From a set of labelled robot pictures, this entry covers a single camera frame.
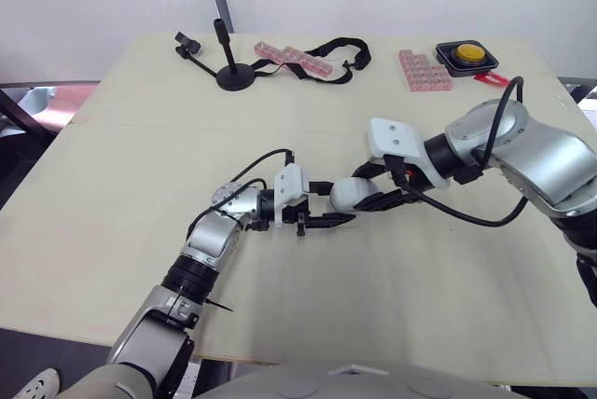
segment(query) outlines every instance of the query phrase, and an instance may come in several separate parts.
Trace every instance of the table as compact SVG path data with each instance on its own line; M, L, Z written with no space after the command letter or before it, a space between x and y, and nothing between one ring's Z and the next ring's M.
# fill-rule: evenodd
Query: table
M197 38L201 61L223 66L215 37ZM308 49L328 38L236 34L231 44L239 62L253 62L259 40ZM0 211L0 326L110 345L174 261L188 223L257 156L290 147L313 180L337 180L365 161L371 117L431 137L501 94L471 78L455 79L451 92L407 90L396 52L431 53L452 37L364 38L373 60L347 85L281 71L240 92L181 60L169 35L133 43ZM531 48L481 41L500 74L525 78L537 120L597 148L590 123ZM340 49L330 59L346 56ZM282 165L271 158L251 174L272 182ZM487 218L518 200L496 172L433 196ZM234 312L208 308L196 352L402 361L498 383L594 385L597 311L575 258L532 206L498 229L416 204L302 239L292 227L251 232L212 293Z

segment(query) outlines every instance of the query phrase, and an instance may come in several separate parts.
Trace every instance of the black round base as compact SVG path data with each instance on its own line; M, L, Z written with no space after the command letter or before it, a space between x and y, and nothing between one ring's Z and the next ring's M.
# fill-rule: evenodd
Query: black round base
M229 66L225 66L215 75L217 85L222 89L228 91L238 91L239 89L246 89L255 80L255 70L251 65L244 63L236 64L236 73L230 71Z

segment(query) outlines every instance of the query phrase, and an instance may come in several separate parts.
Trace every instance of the gray floor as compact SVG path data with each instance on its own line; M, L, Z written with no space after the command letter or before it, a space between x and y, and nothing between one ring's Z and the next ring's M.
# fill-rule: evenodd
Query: gray floor
M68 388L105 362L106 346L0 329L0 398L11 398L40 371L53 367Z

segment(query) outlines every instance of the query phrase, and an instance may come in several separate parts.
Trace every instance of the pink building block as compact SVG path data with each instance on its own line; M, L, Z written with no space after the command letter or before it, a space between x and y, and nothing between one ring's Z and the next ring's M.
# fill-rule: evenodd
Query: pink building block
M292 47L279 50L265 42L259 42L255 45L254 49L257 56L270 59L278 65L285 62L298 63L305 70L316 73L319 76L328 77L334 69L332 65L320 58L310 56Z
M443 65L431 65L424 54L414 54L412 49L398 51L398 60L410 91L449 91L451 77Z

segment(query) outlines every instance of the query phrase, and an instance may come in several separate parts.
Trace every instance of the yellow button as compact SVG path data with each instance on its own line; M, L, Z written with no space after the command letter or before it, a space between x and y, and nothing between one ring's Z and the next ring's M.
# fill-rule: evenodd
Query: yellow button
M472 43L463 43L456 49L456 55L465 62L481 62L485 59L485 51L482 47Z

